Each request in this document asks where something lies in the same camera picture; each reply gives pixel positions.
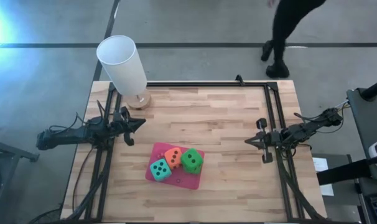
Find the dice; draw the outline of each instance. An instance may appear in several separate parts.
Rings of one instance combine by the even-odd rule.
[[[172,175],[172,171],[170,171],[165,159],[155,161],[153,164],[151,164],[150,170],[156,181],[163,181]]]
[[[182,156],[182,151],[178,147],[169,149],[164,153],[164,156],[170,169],[176,169],[181,164],[180,157]]]
[[[195,149],[185,151],[180,158],[184,171],[190,174],[199,174],[201,172],[203,159]]]

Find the pink mat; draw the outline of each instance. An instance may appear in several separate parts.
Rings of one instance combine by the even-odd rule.
[[[163,156],[161,156],[161,155],[164,155],[164,153],[166,151],[168,151],[169,149],[175,148],[175,147],[179,147],[182,150],[182,154],[185,151],[188,150],[188,148],[186,148],[186,147],[173,146],[173,145],[161,143],[161,142],[154,143],[154,147],[152,148],[152,152],[151,152],[149,165],[147,166],[147,171],[146,171],[146,179],[147,180],[156,181],[152,176],[152,173],[151,173],[151,170],[150,170],[150,165],[153,162],[155,162],[159,159],[162,159]],[[201,157],[204,158],[205,153],[201,150],[197,150],[197,151],[201,155]],[[161,181],[161,183],[196,190],[200,186],[200,178],[201,178],[201,173],[199,173],[198,175],[188,174],[188,173],[184,172],[182,166],[179,166],[178,168],[173,169],[172,175],[170,177],[166,178],[165,180]]]

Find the green die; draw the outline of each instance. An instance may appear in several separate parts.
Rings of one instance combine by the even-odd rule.
[[[170,171],[168,163],[166,163],[165,159],[155,161],[153,164],[151,164],[150,170],[156,181],[163,181],[172,175],[172,171]]]
[[[203,159],[195,149],[185,151],[180,158],[183,164],[183,170],[190,174],[199,174],[201,172]]]

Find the concrete floor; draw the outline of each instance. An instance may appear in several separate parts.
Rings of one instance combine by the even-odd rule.
[[[99,43],[113,0],[0,0],[0,42]],[[270,38],[274,10],[266,0],[121,0],[112,34],[143,42],[255,42]],[[377,0],[329,0],[310,13],[290,43],[376,43]],[[0,49],[0,141],[27,151],[37,133],[83,116],[96,67],[95,48]],[[260,48],[140,49],[149,80],[265,80]],[[288,48],[286,63],[303,115],[345,99],[347,89],[377,81],[377,47]],[[104,72],[100,80],[107,80]],[[318,134],[314,152],[364,157],[350,111],[335,134]],[[63,202],[75,146],[21,160],[3,223],[27,223]],[[334,219],[356,220],[353,208],[327,206]]]

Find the butcher block tabletop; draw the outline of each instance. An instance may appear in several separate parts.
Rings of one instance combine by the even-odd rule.
[[[277,83],[286,124],[300,123],[301,120],[293,115],[300,113],[294,82],[284,80]],[[85,119],[100,115],[96,101],[99,100],[103,106],[106,104],[108,87],[109,82],[93,83]],[[127,146],[123,136],[116,138],[103,222],[287,220],[274,149],[270,149],[274,162],[263,164],[263,151],[244,143],[245,139],[259,131],[256,120],[266,118],[269,124],[262,87],[149,87],[148,90],[152,96],[150,107],[142,111],[129,110],[133,118],[147,119],[132,134],[135,145]],[[274,100],[272,105],[279,124]],[[193,147],[205,152],[197,190],[146,180],[146,169],[155,142]],[[78,145],[62,218],[72,213],[73,189],[90,149],[89,144]],[[90,188],[95,154],[96,149],[89,155],[83,169],[76,189],[75,206]],[[314,208],[326,216],[308,147],[297,148],[294,164],[301,191]],[[93,214],[97,211],[99,194],[100,190],[95,197]],[[297,217],[292,192],[289,196],[294,217]]]

